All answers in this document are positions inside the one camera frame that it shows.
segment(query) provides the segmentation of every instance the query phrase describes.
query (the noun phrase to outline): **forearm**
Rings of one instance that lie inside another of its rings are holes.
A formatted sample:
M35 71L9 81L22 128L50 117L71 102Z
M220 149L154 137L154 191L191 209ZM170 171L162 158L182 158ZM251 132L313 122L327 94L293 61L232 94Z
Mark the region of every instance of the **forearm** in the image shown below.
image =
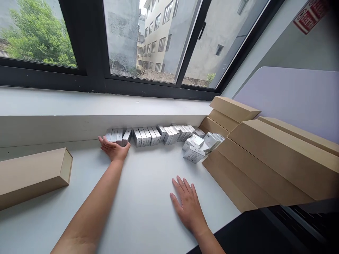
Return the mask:
M225 254L209 228L194 234L202 254Z
M112 161L91 194L74 215L52 253L65 248L95 253L118 188L123 161Z

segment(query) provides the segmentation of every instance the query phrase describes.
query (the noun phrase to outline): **brown cardboard box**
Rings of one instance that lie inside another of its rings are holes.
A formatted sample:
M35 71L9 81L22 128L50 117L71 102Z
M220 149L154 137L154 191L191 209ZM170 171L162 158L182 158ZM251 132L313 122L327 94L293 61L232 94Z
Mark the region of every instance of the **brown cardboard box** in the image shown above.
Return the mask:
M283 206L314 201L229 138L217 150Z
M224 137L227 137L227 135L230 133L228 130L217 124L208 116L206 116L205 119L202 121L201 125L199 126L199 129L201 129L206 134L207 132L205 131L209 130L208 132L218 133Z
M260 120L228 136L314 200L339 196L339 157Z
M0 162L0 211L69 185L73 157L66 148Z
M307 143L310 143L316 147L319 147L322 150L325 150L333 155L339 156L339 145L336 143L333 143L327 139L321 138L310 132L304 131L303 129L300 129L298 127L295 127L293 125L280 121L276 118L260 116L258 117L258 120L264 123L267 123L279 130L282 130L283 132L286 132L292 136L295 136L303 141L306 141Z
M257 209L257 207L253 205L237 186L234 185L226 174L218 168L213 160L213 156L207 157L202 164L241 213Z
M219 111L213 109L212 112L208 115L213 121L215 121L220 126L224 127L226 130L231 132L239 124L237 121L229 118L228 116L220 113Z
M227 97L215 96L210 107L220 113L232 118L238 123L246 120L252 120L261 111Z

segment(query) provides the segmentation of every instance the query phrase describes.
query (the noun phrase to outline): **person's right hand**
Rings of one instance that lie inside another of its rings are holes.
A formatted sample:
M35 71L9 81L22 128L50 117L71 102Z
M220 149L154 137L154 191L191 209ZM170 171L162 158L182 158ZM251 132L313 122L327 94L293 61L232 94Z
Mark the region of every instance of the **person's right hand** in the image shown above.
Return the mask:
M172 178L182 205L179 204L176 196L170 193L174 208L184 226L195 236L201 235L209 230L209 228L202 213L194 184L190 186L185 178L182 181L179 176L177 176L177 180L178 182Z

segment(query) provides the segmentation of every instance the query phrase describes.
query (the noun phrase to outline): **person's left hand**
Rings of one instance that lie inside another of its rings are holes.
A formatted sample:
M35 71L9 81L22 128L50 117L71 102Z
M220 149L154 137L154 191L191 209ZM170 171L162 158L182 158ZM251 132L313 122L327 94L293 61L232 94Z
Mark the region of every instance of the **person's left hand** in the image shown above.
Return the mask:
M116 143L109 142L107 138L104 136L103 139L99 136L99 141L101 144L101 150L103 150L112 161L124 161L128 150L131 147L131 144L128 142L125 147L121 147Z

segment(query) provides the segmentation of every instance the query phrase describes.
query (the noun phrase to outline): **window handle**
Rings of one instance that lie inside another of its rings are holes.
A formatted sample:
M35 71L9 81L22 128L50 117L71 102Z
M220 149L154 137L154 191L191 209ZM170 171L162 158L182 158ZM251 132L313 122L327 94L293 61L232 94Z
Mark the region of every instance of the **window handle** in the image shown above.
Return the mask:
M201 32L200 32L198 40L201 39L201 36L202 36L202 34L203 34L204 30L205 30L205 26L206 26L206 22L204 21L204 24L202 25Z

